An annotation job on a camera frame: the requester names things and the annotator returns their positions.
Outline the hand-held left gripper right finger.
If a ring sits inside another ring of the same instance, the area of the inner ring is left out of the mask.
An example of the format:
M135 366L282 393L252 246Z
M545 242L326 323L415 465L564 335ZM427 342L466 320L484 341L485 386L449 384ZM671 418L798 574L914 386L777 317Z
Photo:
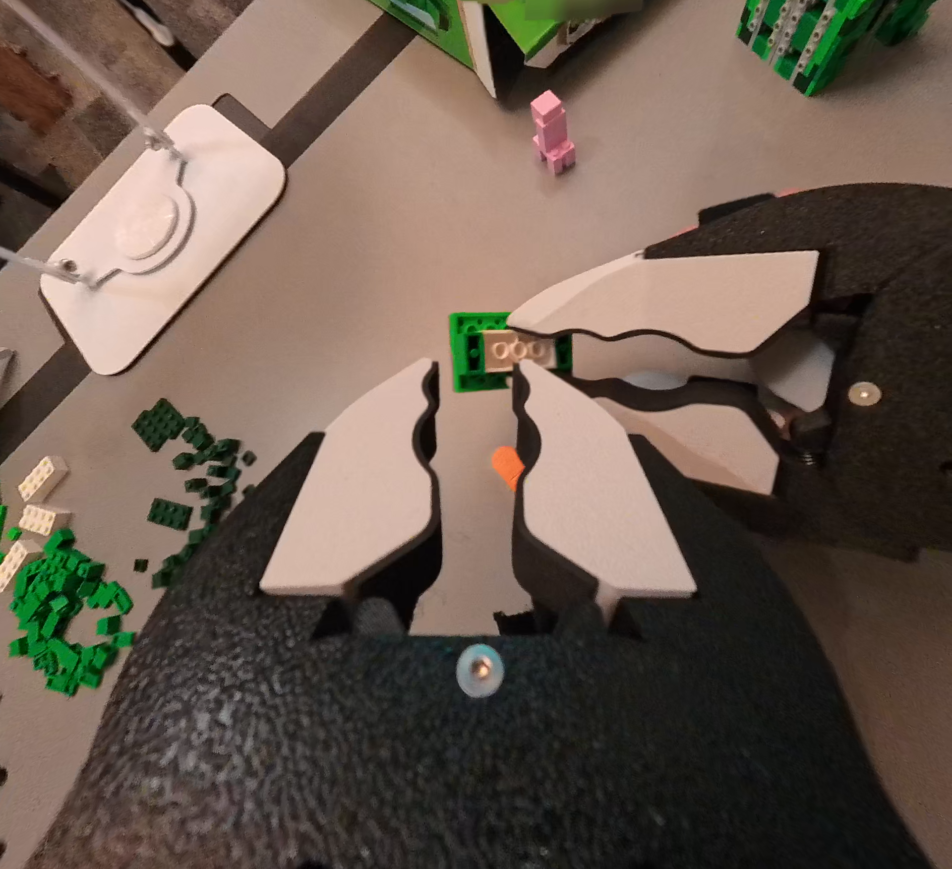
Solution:
M543 605L690 598L681 548L624 427L535 363L517 369L513 410L525 470L513 571Z

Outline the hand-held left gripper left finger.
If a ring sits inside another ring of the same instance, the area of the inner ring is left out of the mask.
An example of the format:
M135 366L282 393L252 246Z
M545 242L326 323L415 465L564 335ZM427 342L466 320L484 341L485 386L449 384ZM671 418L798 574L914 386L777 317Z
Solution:
M439 532L439 364L419 359L327 427L260 579L270 596L355 598Z

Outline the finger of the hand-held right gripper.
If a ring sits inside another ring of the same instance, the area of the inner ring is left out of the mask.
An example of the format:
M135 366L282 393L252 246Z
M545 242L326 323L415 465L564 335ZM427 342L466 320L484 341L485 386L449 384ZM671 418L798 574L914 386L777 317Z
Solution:
M819 258L817 251L627 255L541 291L507 323L542 337L661 335L703 353L746 355L808 307Z
M646 388L616 377L573 378L629 434L643 435L689 479L751 494L774 492L784 455L779 427L744 383L690 379Z

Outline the green lego plate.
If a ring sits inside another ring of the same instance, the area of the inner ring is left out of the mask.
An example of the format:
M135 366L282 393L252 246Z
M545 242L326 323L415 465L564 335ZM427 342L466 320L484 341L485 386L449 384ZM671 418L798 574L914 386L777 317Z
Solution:
M448 317L449 343L453 362L453 383L456 392L478 392L505 389L514 368L507 373L486 374L483 371L482 331L509 329L508 311L498 312L454 312ZM573 364L573 347L570 336L553 339L555 341L557 366L547 369L569 375Z

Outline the white lego brick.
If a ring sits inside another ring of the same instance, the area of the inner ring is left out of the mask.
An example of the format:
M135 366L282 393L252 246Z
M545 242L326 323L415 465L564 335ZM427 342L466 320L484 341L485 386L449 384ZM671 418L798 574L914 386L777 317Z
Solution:
M523 361L542 368L557 366L555 341L509 329L482 331L483 371L486 374L510 372Z
M65 459L58 456L41 458L18 485L21 500L26 504L41 502L65 479L68 472Z
M49 538L53 533L68 527L72 512L66 509L37 503L24 505L17 527L23 531Z
M13 542L1 562L1 593L15 581L25 565L41 558L43 553L43 546L33 540L20 538Z

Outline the pink lego pig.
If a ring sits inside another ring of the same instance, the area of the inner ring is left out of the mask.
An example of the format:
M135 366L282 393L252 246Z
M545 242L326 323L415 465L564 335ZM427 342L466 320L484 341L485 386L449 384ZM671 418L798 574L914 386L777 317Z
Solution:
M546 90L530 102L534 125L533 145L540 161L558 176L576 162L576 147L568 136L563 102Z

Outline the pile of dark green pieces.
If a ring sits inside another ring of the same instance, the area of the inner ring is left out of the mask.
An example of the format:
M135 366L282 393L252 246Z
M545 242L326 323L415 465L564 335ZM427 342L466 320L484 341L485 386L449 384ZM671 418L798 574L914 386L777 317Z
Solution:
M199 416L184 414L167 398L142 410L131 429L152 454L168 444L176 446L172 467L185 475L186 500L155 497L147 515L149 523L182 537L181 547L150 576L153 588L166 589L182 579L185 567L232 508L254 489L242 477L258 457L241 439L212 434Z

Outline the pile of bright green pieces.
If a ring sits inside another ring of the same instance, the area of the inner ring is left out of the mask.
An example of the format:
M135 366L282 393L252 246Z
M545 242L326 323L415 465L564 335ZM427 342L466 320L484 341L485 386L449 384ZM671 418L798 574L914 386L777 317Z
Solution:
M72 697L83 687L97 689L120 653L132 648L137 632L125 626L133 601L125 587L106 580L106 566L76 546L73 530L53 531L42 545L18 537L26 553L13 575L8 606L16 635L6 648L12 659L29 661L48 690ZM100 613L95 639L69 637L69 627L85 611Z

